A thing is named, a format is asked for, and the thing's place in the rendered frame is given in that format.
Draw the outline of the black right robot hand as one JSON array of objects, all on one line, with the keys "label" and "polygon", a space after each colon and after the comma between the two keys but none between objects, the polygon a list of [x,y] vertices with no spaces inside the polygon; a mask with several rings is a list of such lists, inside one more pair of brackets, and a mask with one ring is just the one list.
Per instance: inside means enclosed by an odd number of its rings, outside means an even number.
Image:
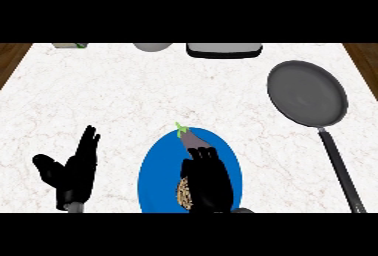
[{"label": "black right robot hand", "polygon": [[233,189],[227,170],[214,147],[188,148],[190,159],[181,162],[191,199],[190,213],[228,213]]}]

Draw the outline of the dark grey frying pan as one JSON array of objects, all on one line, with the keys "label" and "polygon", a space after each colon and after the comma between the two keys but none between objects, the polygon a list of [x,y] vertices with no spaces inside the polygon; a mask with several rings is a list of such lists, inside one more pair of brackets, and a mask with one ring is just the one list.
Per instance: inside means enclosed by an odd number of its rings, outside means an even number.
[{"label": "dark grey frying pan", "polygon": [[267,94],[281,115],[296,124],[317,129],[349,211],[364,213],[336,144],[326,131],[326,127],[342,120],[348,109],[346,94],[339,81],[312,63],[284,61],[268,72]]}]

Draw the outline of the blue round plate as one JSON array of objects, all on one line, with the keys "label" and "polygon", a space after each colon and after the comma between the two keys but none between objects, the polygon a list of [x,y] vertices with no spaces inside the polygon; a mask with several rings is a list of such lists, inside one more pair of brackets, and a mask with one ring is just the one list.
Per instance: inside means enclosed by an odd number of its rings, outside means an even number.
[{"label": "blue round plate", "polygon": [[[242,199],[242,171],[236,155],[221,137],[206,129],[190,127],[193,135],[216,150],[227,170],[236,209]],[[138,171],[137,195],[143,213],[187,213],[177,202],[181,161],[188,159],[177,131],[166,133],[150,147]]]}]

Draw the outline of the grey round bowl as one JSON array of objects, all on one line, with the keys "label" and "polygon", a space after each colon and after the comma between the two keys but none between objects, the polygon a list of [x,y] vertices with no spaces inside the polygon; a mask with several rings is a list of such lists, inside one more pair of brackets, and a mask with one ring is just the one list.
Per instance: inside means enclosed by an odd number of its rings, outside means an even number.
[{"label": "grey round bowl", "polygon": [[169,43],[135,43],[135,48],[143,52],[159,52],[166,49],[171,44]]}]

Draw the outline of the purple eggplant with green stem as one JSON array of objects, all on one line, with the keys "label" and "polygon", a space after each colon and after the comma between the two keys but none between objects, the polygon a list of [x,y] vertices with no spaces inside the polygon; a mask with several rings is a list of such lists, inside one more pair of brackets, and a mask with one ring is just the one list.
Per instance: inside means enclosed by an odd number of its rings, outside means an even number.
[{"label": "purple eggplant with green stem", "polygon": [[206,143],[205,140],[202,140],[194,133],[191,132],[191,129],[187,126],[181,126],[180,124],[175,124],[177,127],[177,138],[181,141],[183,147],[185,150],[199,148],[209,148],[211,145]]}]

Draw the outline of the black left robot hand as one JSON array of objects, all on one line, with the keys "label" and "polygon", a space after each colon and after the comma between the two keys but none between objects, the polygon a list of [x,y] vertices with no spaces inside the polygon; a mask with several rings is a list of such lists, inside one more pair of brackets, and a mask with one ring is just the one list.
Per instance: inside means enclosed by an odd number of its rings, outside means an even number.
[{"label": "black left robot hand", "polygon": [[67,212],[66,205],[69,203],[85,204],[89,199],[97,167],[98,139],[95,128],[88,125],[79,138],[75,154],[67,158],[64,165],[44,154],[36,154],[32,157],[39,178],[56,189],[56,209],[60,211]]}]

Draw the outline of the black and grey appliance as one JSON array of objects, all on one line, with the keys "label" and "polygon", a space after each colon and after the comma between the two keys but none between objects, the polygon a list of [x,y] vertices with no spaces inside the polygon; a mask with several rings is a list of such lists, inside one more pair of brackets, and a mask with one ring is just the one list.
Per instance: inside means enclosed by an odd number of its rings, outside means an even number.
[{"label": "black and grey appliance", "polygon": [[261,43],[187,43],[190,57],[206,59],[253,58],[261,54]]}]

